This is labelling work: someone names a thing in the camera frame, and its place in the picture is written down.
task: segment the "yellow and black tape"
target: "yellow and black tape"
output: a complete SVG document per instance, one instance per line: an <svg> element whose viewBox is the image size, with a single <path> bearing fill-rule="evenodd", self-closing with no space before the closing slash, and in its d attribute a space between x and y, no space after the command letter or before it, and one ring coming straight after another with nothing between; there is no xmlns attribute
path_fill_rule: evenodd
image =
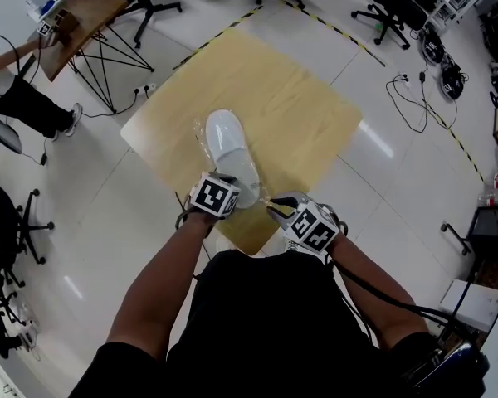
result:
<svg viewBox="0 0 498 398"><path fill-rule="evenodd" d="M327 21L325 21L324 19L321 19L320 17L317 17L316 15L312 15L311 13L308 13L305 9L300 9L298 8L297 6L291 4L290 2L286 2L285 0L281 0L281 2L283 2L286 6L289 6L289 7L292 7L294 8L295 10L298 10L300 12L303 12L305 15L308 15L309 17L315 19L316 21L319 21L321 22L323 25L327 26L328 28L330 28L331 30L334 30L336 31L338 34L341 34L342 36L344 36L345 38L348 38L349 40L351 40L356 46L358 46L360 49L362 49L363 51L366 51L368 55L372 56L374 59L376 59L378 61L378 63L380 65L382 65L384 68L385 68L385 63L376 55L374 55L373 53L371 53L371 51L365 47L362 43L360 43L358 40L356 40L355 38L351 37L349 34L347 34L345 31L341 31L338 27L335 27L334 25L332 25L331 23L328 23Z"/></svg>
<svg viewBox="0 0 498 398"><path fill-rule="evenodd" d="M472 160L472 157L471 155L467 152L467 150L465 149L465 146L463 146L463 143L461 142L461 140L459 138L456 137L456 135L454 134L454 132L452 131L452 129L450 128L450 126L447 125L447 123L445 122L445 120L443 118L441 118L441 115L438 114L438 113L435 113L434 112L434 115L437 116L439 118L439 120L441 121L441 123L444 125L445 129L447 129L450 134L452 135L452 137L454 138L454 140L457 141L457 144L459 144L459 147L461 148L461 150L465 153L466 157L468 158L468 160L471 162L472 166L474 167L474 169L476 170L476 172L478 173L478 175L480 176L481 180L483 182L485 182L485 179L483 178L483 176L481 175L481 172L480 170L478 169L476 163Z"/></svg>
<svg viewBox="0 0 498 398"><path fill-rule="evenodd" d="M182 61L179 62L179 64L177 66L175 66L174 68L172 68L172 70L176 70L178 69L180 66L184 65L186 62L188 62L190 59L192 59L195 55L197 55L202 49L204 49L206 46L208 46L211 42L213 42L214 40L216 40L219 36L221 36L226 30L228 30L229 28L233 28L235 27L236 25L239 25L241 24L243 21L245 21L247 18L253 16L256 12L258 12L260 9L262 9L263 6L258 6L258 7L255 7L253 10L251 10L250 12L246 13L245 15L243 15L240 19L238 19L236 22L233 22L231 25L229 25L227 28L225 28L223 31L219 32L216 36L214 36L213 38L211 38L210 40L208 40L205 44L203 44L201 47L199 47L194 53L192 53L192 55L188 56L188 57L185 57Z"/></svg>

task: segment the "white tile floor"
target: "white tile floor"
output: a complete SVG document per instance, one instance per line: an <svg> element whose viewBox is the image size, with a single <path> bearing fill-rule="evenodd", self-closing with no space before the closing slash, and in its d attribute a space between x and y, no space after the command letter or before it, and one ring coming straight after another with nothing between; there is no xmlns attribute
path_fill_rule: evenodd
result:
<svg viewBox="0 0 498 398"><path fill-rule="evenodd" d="M182 14L159 13L144 34L140 54L155 68L153 74L108 65L117 109L129 105L134 87L152 81L161 85L191 51L256 6L254 0L180 1ZM365 10L368 2L305 0L306 10L365 43L387 63L385 68L348 39L276 0L265 0L264 8L239 27L310 69L361 109L364 119L349 146L336 155L311 194L338 212L349 224L349 237L418 303L435 307L451 280L461 276L469 263L439 226L450 221L465 233L483 185L447 131L430 119L424 134L414 133L394 108L385 83L406 72L412 80L410 89L397 87L408 98L419 100L418 73L424 61L414 43L403 51L391 32L381 46L374 45L374 23L350 17L353 10ZM139 14L120 19L115 29L129 39L138 20ZM109 32L107 37L115 44ZM457 101L453 130L484 176L490 176L495 166L488 98L490 57L481 43L475 14L469 12L442 40L470 76ZM95 54L97 45L90 45L88 51ZM436 76L437 69L430 66L425 95L451 122L455 106L442 97ZM39 72L35 82L63 107L79 101L87 114L106 111L71 70L64 70L53 83ZM0 186L18 204L25 203L29 190L38 187L41 196L34 218L56 223L55 231L35 237L47 264L36 266L29 256L21 256L16 271L27 282L21 295L41 327L37 341L41 361L21 356L57 398L68 395L104 341L129 283L173 232L179 211L175 195L120 137L121 126L143 102L144 97L139 97L132 109L114 118L84 117L72 138L46 143L45 167L0 146ZM417 106L398 104L410 124L423 125ZM38 159L41 136L17 121L12 125L25 152ZM214 237L206 244L212 255ZM272 255L282 247L276 235L263 252ZM207 261L202 252L196 272ZM183 330L188 305L189 298L173 330L173 341Z"/></svg>

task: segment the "forearm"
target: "forearm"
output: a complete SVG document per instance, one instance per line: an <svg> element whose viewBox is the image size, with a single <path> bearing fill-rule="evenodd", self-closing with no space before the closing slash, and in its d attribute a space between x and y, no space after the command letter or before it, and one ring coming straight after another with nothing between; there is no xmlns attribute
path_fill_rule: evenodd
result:
<svg viewBox="0 0 498 398"><path fill-rule="evenodd" d="M381 292L402 303L414 304L412 297L397 281L344 235L338 236L330 256ZM376 298L345 274L343 280L354 305L369 322L381 347L389 349L412 332L427 332L422 317Z"/></svg>
<svg viewBox="0 0 498 398"><path fill-rule="evenodd" d="M190 216L144 267L125 295L109 342L131 343L162 358L190 289L207 230L201 217Z"/></svg>
<svg viewBox="0 0 498 398"><path fill-rule="evenodd" d="M7 68L13 63L16 63L17 57L20 60L25 55L28 55L29 53L37 49L38 43L38 40L29 41L28 43L17 47L17 52L15 52L14 50L10 50L0 55L0 70Z"/></svg>

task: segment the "person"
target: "person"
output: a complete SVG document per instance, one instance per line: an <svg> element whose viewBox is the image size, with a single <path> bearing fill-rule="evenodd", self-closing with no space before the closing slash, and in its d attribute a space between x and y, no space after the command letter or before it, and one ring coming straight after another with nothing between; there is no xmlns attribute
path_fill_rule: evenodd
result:
<svg viewBox="0 0 498 398"><path fill-rule="evenodd" d="M188 323L168 352L210 215L191 212L130 286L71 398L290 393L409 396L400 375L437 345L424 320L344 277L376 348L315 255L220 252L197 276ZM404 303L409 294L343 234L327 248L350 272Z"/></svg>
<svg viewBox="0 0 498 398"><path fill-rule="evenodd" d="M81 105L76 103L72 110L64 110L7 68L35 51L40 43L46 46L36 39L0 55L0 115L19 119L51 140L57 140L61 132L70 137L83 114Z"/></svg>

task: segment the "wooden table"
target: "wooden table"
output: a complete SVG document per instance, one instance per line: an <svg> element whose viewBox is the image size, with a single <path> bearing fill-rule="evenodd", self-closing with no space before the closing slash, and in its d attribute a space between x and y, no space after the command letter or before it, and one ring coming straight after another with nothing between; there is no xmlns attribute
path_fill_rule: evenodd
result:
<svg viewBox="0 0 498 398"><path fill-rule="evenodd" d="M127 5L126 0L65 0L60 8L72 13L79 25L71 32L66 45L59 42L41 51L41 68L48 80L53 81L87 41ZM37 34L34 32L32 39L37 38ZM34 54L38 59L39 52Z"/></svg>
<svg viewBox="0 0 498 398"><path fill-rule="evenodd" d="M360 112L267 44L233 28L178 69L122 129L122 136L181 196L209 162L196 140L216 109L241 121L269 196L308 192L347 144ZM254 255L278 225L265 203L236 210L219 230Z"/></svg>

